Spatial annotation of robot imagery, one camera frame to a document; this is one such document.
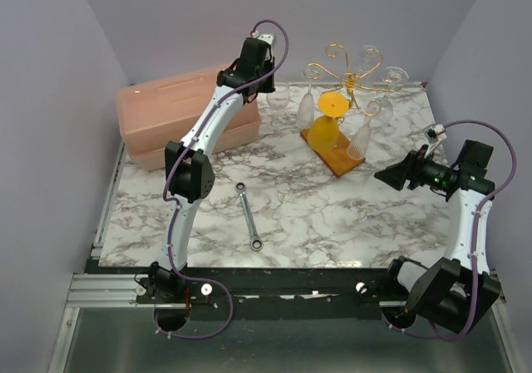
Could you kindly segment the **clear wine glass back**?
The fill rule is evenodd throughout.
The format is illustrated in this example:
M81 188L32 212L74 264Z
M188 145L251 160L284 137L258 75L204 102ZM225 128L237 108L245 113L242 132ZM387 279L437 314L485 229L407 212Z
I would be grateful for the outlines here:
M282 110L288 106L290 99L290 87L287 82L278 82L275 91L267 94L267 103L272 110L272 127L275 129L279 124Z

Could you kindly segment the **clear wine glass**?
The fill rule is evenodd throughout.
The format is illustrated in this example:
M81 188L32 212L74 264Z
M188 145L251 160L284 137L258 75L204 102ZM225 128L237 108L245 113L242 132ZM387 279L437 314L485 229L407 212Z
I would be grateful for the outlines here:
M383 130L393 117L392 97L408 82L409 76L398 66L388 66L382 72L382 81L386 90L384 93L370 100L368 111L375 115L371 126L375 130Z
M267 94L267 103L272 110L272 127L275 129L279 124L282 110L288 106L290 99L290 87L287 82L278 82L275 91Z

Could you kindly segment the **ribbed clear champagne flute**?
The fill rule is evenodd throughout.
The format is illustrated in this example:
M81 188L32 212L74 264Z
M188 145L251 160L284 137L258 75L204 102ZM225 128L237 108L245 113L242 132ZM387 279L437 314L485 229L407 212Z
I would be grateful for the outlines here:
M315 102L312 94L312 84L308 84L308 90L304 94L298 106L296 126L300 130L309 129L314 122Z

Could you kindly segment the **yellow plastic wine glass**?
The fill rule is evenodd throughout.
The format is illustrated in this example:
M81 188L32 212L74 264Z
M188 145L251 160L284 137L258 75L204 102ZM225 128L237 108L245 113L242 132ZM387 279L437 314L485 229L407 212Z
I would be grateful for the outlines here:
M316 152L325 152L335 147L339 136L338 120L349 110L349 101L338 91L327 91L318 98L322 113L312 124L307 142Z

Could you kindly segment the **short clear goblet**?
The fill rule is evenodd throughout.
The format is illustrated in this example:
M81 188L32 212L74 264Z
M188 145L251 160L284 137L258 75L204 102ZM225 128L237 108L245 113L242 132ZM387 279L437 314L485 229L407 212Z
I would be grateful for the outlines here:
M383 56L377 47L365 45L359 53L359 58L355 65L355 72L359 78L365 79L377 70L382 64L382 61Z

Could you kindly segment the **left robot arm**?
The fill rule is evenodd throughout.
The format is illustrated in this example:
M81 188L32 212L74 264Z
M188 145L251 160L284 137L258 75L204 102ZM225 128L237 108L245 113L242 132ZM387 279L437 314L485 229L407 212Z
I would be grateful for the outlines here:
M165 187L163 199L172 206L160 256L149 266L147 277L138 282L143 291L140 302L182 301L189 284L208 284L227 292L214 279L189 277L182 271L195 215L214 187L210 163L216 143L234 116L260 93L274 90L277 67L271 34L253 35L244 40L239 57L219 72L208 105L192 129L179 141L165 147Z

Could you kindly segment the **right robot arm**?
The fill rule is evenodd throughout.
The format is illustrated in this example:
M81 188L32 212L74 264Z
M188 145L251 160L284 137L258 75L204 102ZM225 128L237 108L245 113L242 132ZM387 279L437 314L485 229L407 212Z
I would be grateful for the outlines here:
M398 329L417 317L448 331L472 329L500 295L501 285L490 276L485 255L487 218L492 206L485 196L495 189L485 178L493 149L466 140L456 162L447 167L432 159L429 147L410 151L405 159L375 173L375 179L395 190L427 185L443 192L450 210L446 249L431 267L410 258L394 259L382 279L384 293L394 300L406 294L402 308L383 309Z

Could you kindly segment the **pink plastic storage box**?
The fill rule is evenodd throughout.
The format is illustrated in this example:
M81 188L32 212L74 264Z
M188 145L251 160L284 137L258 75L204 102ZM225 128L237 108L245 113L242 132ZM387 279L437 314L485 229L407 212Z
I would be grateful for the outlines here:
M202 68L118 90L117 116L130 159L147 172L163 169L165 147L180 142L196 124L224 68Z

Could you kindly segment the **silver ratchet wrench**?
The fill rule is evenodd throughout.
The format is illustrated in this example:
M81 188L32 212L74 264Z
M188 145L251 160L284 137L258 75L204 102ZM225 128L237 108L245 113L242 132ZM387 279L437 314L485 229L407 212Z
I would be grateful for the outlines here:
M247 224L248 231L249 231L249 237L250 237L249 245L253 251L259 252L263 248L263 242L255 226L254 218L253 218L252 211L251 211L248 197L247 197L246 185L243 182L238 182L235 185L235 188L239 195L239 199L243 207L244 217L245 217L246 224Z

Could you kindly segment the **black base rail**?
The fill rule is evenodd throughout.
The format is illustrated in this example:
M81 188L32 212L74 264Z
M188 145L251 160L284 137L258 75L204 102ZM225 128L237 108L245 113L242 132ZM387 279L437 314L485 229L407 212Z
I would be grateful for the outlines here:
M407 290L385 268L186 267L151 265L137 302L194 320L378 320L406 305Z

